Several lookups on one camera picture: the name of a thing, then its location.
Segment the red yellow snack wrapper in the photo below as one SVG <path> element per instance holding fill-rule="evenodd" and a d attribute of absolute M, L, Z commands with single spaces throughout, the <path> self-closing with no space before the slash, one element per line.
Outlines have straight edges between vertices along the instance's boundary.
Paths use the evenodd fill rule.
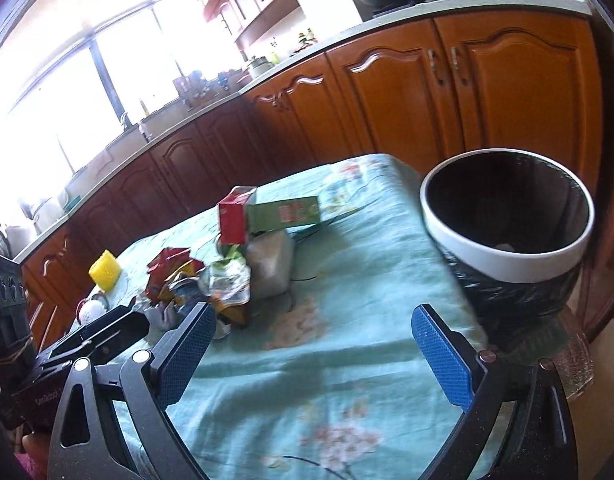
<path fill-rule="evenodd" d="M 154 306 L 159 301 L 169 301 L 173 294 L 168 290 L 168 283 L 179 273 L 186 278 L 203 270 L 205 263 L 191 257 L 190 248 L 162 248 L 156 257 L 147 263 L 148 281 L 145 295 Z"/>

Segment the yellow foam fruit net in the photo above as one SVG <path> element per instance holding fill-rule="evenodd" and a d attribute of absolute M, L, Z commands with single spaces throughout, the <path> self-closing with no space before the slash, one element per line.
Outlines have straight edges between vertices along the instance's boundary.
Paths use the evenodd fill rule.
<path fill-rule="evenodd" d="M 89 269 L 90 278 L 103 292 L 110 292 L 114 288 L 120 274 L 121 266 L 108 249 L 101 253 Z"/>

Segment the crushed red white can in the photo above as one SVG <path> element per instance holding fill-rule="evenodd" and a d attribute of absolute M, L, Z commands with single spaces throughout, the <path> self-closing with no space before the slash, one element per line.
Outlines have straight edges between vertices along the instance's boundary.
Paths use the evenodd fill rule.
<path fill-rule="evenodd" d="M 109 302 L 102 292 L 80 301 L 76 311 L 76 321 L 80 326 L 91 323 L 109 310 Z"/>

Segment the grey plastic bag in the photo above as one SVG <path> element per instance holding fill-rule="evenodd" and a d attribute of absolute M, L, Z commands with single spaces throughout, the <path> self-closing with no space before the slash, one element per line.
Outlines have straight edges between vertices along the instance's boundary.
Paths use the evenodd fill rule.
<path fill-rule="evenodd" d="M 249 242 L 245 259 L 252 300 L 280 296 L 290 288 L 294 246 L 286 231 L 264 233 Z"/>

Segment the teal floral tablecloth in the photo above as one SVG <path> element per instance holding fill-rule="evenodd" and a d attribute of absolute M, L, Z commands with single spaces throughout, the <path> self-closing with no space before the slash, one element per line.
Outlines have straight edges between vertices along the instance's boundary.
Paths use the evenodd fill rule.
<path fill-rule="evenodd" d="M 411 335 L 430 304 L 477 348 L 487 337 L 423 226 L 418 174 L 377 154 L 262 186 L 319 196 L 293 232 L 290 287 L 252 302 L 168 411 L 213 479 L 414 479 L 448 437 L 451 405 Z"/>

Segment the silver snack wrapper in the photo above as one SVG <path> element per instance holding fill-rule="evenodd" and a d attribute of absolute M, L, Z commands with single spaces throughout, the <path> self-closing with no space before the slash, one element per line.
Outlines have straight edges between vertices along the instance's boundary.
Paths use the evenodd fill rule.
<path fill-rule="evenodd" d="M 218 315 L 238 326 L 248 324 L 250 267 L 239 252 L 212 262 L 203 274 L 203 282 Z"/>

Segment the green drink carton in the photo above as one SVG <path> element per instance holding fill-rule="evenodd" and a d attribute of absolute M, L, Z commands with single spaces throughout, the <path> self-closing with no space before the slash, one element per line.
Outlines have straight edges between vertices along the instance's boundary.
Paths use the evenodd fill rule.
<path fill-rule="evenodd" d="M 248 205 L 246 214 L 249 233 L 281 231 L 295 226 L 311 226 L 321 221 L 316 196 Z"/>

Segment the red drink carton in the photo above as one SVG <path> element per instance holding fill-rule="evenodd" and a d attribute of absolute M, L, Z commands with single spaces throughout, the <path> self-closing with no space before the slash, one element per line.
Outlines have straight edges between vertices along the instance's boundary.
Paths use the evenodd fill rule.
<path fill-rule="evenodd" d="M 218 203 L 220 242 L 243 245 L 248 239 L 247 207 L 256 203 L 256 186 L 237 185 Z"/>

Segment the white rimmed black trash bin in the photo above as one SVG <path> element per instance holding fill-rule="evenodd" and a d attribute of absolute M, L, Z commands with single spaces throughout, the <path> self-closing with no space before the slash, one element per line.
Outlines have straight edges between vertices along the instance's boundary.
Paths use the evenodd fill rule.
<path fill-rule="evenodd" d="M 595 210 L 572 170 L 516 148 L 482 148 L 430 170 L 426 230 L 489 341 L 512 346 L 561 312 L 578 281 Z"/>

